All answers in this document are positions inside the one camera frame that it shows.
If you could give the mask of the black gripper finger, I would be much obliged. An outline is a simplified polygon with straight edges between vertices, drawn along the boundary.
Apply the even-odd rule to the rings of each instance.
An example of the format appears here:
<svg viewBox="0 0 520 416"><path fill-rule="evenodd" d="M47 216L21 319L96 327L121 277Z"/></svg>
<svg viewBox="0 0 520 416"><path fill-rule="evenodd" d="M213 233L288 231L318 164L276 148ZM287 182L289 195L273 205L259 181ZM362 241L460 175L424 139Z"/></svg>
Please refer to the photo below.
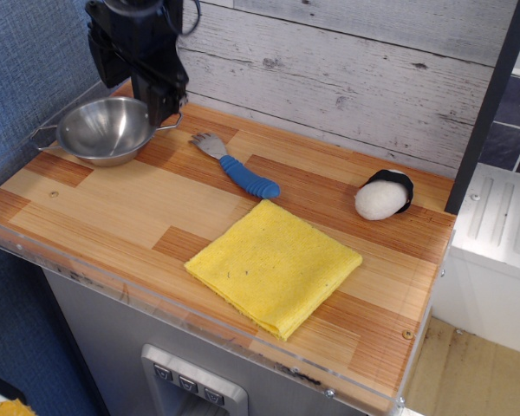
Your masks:
<svg viewBox="0 0 520 416"><path fill-rule="evenodd" d="M152 126L159 127L172 115L179 114L187 103L184 88L151 85L147 88L146 104Z"/></svg>
<svg viewBox="0 0 520 416"><path fill-rule="evenodd" d="M113 88L130 77L129 66L104 30L90 25L88 45L101 81L107 88Z"/></svg>

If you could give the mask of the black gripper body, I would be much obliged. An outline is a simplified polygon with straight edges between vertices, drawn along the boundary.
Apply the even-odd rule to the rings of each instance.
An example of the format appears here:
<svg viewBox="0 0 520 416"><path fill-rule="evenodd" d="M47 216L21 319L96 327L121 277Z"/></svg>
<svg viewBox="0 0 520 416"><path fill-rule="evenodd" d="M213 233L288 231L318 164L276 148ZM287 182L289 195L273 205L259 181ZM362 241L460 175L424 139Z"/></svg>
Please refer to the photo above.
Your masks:
<svg viewBox="0 0 520 416"><path fill-rule="evenodd" d="M183 35L182 1L88 1L90 25L104 30L130 68L133 96L146 102L151 85L186 89L177 52Z"/></svg>

